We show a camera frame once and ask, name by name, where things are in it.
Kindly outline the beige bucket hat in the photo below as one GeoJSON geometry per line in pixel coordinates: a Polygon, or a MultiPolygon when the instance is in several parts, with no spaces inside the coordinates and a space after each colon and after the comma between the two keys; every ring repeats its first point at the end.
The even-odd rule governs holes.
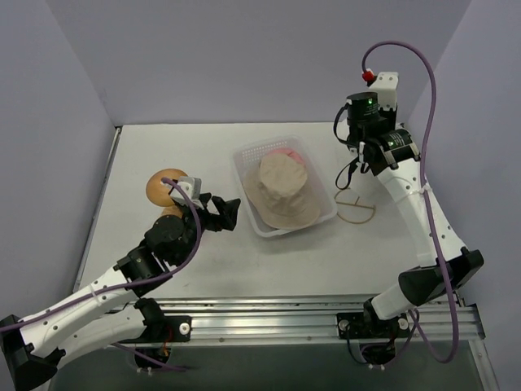
{"type": "Polygon", "coordinates": [[[302,229],[321,215],[308,170],[287,154],[264,156],[244,177],[243,190],[261,220],[274,229],[302,229]]]}

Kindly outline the pink baseball cap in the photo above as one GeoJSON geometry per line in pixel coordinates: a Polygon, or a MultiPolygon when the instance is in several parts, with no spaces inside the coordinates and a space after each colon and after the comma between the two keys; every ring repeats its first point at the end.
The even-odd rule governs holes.
{"type": "Polygon", "coordinates": [[[269,155],[273,155],[273,154],[281,154],[281,155],[288,156],[288,157],[292,158],[295,162],[305,166],[305,161],[302,158],[302,156],[297,151],[295,151],[291,148],[285,147],[285,148],[273,149],[272,151],[269,152],[269,155]]]}

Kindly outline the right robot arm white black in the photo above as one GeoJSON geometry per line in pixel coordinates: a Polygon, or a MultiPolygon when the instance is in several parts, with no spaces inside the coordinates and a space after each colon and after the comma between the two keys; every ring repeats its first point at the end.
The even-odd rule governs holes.
{"type": "Polygon", "coordinates": [[[395,128],[379,112],[375,92],[347,97],[338,111],[347,117],[342,140],[354,158],[347,169],[372,173],[395,202],[412,236],[418,264],[399,274],[397,282],[364,304],[361,325],[371,336],[382,335],[391,320],[443,295],[451,295],[484,265],[445,217],[432,189],[421,176],[421,155],[411,134],[395,128]]]}

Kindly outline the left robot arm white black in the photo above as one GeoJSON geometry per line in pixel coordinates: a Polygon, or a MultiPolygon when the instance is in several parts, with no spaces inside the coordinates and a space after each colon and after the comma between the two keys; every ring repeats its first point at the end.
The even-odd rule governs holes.
{"type": "Polygon", "coordinates": [[[195,256],[205,231],[233,231],[241,201],[182,197],[180,217],[159,217],[143,240],[104,274],[56,305],[1,321],[1,350],[17,390],[33,390],[72,360],[112,343],[158,340],[159,305],[146,295],[195,256]]]}

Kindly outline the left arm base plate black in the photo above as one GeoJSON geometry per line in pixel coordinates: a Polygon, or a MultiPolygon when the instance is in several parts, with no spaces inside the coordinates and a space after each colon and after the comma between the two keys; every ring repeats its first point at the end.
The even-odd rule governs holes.
{"type": "Polygon", "coordinates": [[[190,341],[191,320],[188,315],[167,316],[158,322],[147,326],[144,332],[136,339],[135,343],[185,343],[190,341]]]}

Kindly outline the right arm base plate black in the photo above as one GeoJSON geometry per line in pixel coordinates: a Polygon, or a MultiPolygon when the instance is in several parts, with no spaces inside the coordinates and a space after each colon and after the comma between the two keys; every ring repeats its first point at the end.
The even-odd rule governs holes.
{"type": "Polygon", "coordinates": [[[338,337],[342,340],[390,340],[406,338],[410,333],[409,321],[404,314],[373,322],[362,312],[348,312],[337,313],[335,319],[338,337]]]}

